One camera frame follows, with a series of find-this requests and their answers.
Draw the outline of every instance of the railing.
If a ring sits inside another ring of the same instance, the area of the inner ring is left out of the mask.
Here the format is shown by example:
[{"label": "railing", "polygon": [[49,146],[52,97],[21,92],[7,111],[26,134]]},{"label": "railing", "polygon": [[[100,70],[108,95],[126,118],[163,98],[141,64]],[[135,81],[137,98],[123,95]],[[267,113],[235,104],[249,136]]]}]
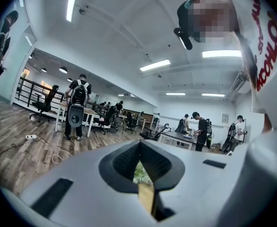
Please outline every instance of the railing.
[{"label": "railing", "polygon": [[[20,77],[18,87],[15,94],[14,103],[18,101],[23,102],[30,107],[32,102],[37,102],[37,96],[35,93],[40,95],[40,101],[44,101],[45,98],[48,96],[51,89],[40,85],[34,81],[30,81],[28,79]],[[54,98],[51,101],[51,109],[52,112],[57,112],[58,106],[60,102],[65,102],[66,100],[63,98],[64,93],[56,92]]]}]

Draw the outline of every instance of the power strip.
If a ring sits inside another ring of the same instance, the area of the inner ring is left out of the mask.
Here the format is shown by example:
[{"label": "power strip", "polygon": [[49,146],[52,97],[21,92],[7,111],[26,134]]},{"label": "power strip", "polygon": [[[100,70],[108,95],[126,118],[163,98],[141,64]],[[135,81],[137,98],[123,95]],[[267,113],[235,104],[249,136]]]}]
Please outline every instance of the power strip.
[{"label": "power strip", "polygon": [[26,135],[26,139],[27,140],[33,140],[33,139],[36,139],[37,137],[36,137],[36,135],[35,134],[33,134],[33,135]]}]

